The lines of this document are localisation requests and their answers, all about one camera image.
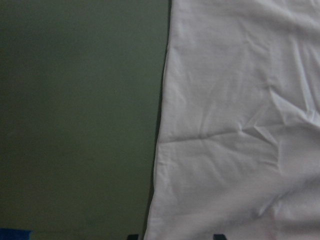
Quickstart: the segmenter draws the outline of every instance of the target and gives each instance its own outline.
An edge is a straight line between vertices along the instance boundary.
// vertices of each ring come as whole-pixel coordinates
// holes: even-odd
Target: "black object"
[[[214,234],[213,240],[228,240],[224,234]]]
[[[126,240],[139,240],[139,234],[128,235]]]

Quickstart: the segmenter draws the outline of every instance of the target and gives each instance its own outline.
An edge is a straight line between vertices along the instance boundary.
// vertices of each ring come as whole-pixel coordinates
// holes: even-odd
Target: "green wall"
[[[0,0],[0,228],[142,234],[167,0]]]

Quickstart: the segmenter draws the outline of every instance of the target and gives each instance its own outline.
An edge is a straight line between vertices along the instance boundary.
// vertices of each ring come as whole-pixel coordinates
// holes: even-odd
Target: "wrinkled white fabric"
[[[320,0],[173,0],[145,240],[320,239]]]

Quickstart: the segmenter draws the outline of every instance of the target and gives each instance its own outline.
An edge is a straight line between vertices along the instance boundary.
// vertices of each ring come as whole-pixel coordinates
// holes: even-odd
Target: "blue tape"
[[[0,228],[0,240],[30,240],[31,231]]]

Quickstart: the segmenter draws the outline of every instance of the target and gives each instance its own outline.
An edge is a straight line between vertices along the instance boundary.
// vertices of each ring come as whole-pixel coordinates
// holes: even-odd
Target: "white cloth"
[[[145,240],[320,239],[320,1],[173,0]]]

